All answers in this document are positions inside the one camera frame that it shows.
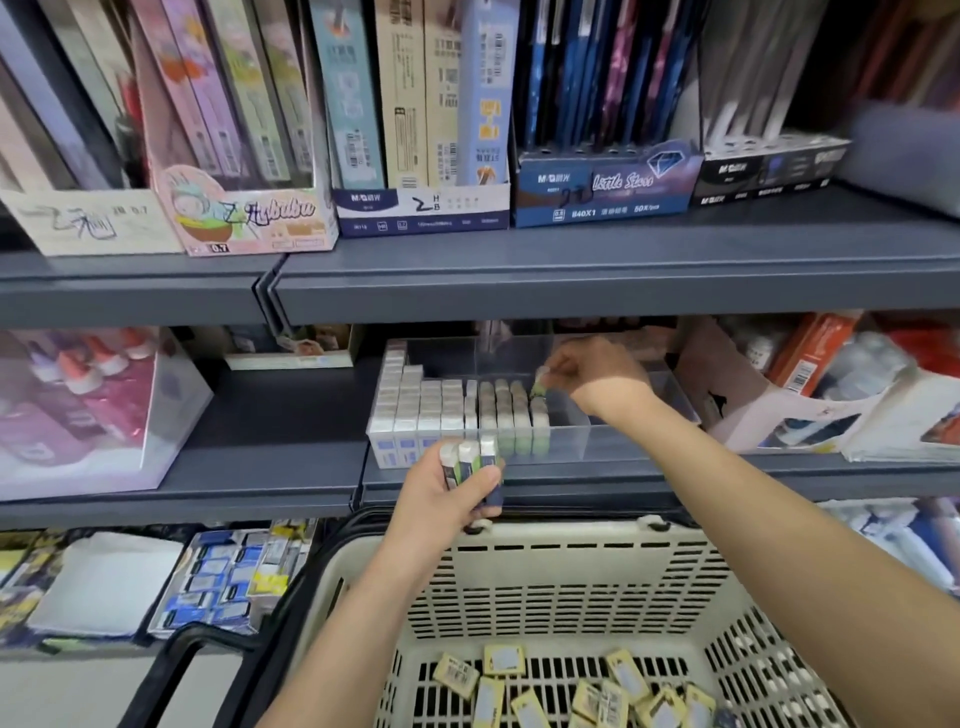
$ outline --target hand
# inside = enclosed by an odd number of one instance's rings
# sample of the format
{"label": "hand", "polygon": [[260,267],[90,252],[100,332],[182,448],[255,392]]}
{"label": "hand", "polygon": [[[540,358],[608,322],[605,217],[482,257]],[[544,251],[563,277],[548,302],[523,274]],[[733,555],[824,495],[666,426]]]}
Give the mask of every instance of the hand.
{"label": "hand", "polygon": [[380,554],[409,577],[411,598],[430,582],[453,540],[477,519],[500,515],[500,506],[478,507],[502,478],[495,465],[482,468],[455,490],[447,490],[440,445],[429,448],[410,469],[396,500]]}
{"label": "hand", "polygon": [[588,415],[622,428],[649,397],[650,377],[626,348],[603,336],[566,341],[546,360],[543,386],[562,389]]}

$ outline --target cartoon illustration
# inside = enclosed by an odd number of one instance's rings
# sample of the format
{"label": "cartoon illustration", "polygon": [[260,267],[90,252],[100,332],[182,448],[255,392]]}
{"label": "cartoon illustration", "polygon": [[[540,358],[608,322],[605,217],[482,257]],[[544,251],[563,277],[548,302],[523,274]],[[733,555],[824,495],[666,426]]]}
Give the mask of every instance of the cartoon illustration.
{"label": "cartoon illustration", "polygon": [[204,243],[226,243],[244,234],[247,217],[236,205],[210,200],[199,186],[184,177],[174,177],[170,203],[180,226]]}

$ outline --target orange box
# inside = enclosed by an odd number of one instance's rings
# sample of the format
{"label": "orange box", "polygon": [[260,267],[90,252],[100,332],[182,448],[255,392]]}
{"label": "orange box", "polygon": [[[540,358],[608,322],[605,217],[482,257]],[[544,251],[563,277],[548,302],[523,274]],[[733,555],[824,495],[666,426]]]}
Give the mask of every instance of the orange box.
{"label": "orange box", "polygon": [[789,392],[809,397],[853,333],[863,311],[826,311],[804,316],[777,355],[767,378]]}

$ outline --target gray floor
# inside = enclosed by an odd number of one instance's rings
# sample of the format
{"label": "gray floor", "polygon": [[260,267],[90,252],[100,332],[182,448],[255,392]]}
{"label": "gray floor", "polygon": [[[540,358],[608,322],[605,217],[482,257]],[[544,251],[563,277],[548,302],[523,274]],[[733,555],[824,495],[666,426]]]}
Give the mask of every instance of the gray floor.
{"label": "gray floor", "polygon": [[[113,728],[153,658],[0,663],[0,725],[21,728]],[[160,728],[210,728],[240,658],[194,658]]]}

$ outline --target pink bottle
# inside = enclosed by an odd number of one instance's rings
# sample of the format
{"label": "pink bottle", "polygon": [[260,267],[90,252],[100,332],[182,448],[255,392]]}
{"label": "pink bottle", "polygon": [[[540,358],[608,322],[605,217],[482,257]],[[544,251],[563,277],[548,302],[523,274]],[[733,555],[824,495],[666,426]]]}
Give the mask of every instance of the pink bottle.
{"label": "pink bottle", "polygon": [[103,435],[104,429],[97,423],[97,418],[67,389],[57,362],[36,342],[31,341],[27,349],[30,352],[30,371],[39,380],[33,395],[34,403],[78,440],[90,440]]}
{"label": "pink bottle", "polygon": [[0,398],[0,445],[31,465],[51,468],[83,460],[93,447],[29,401]]}
{"label": "pink bottle", "polygon": [[67,387],[84,402],[103,429],[123,443],[143,445],[145,418],[137,417],[130,407],[129,386],[116,379],[104,379],[98,370],[67,352],[60,352],[57,363]]}
{"label": "pink bottle", "polygon": [[107,381],[114,382],[124,393],[123,406],[127,407],[142,426],[147,425],[150,411],[150,385],[143,379],[142,370],[131,365],[122,353],[115,352],[99,336],[85,336],[84,343],[93,354],[93,366]]}

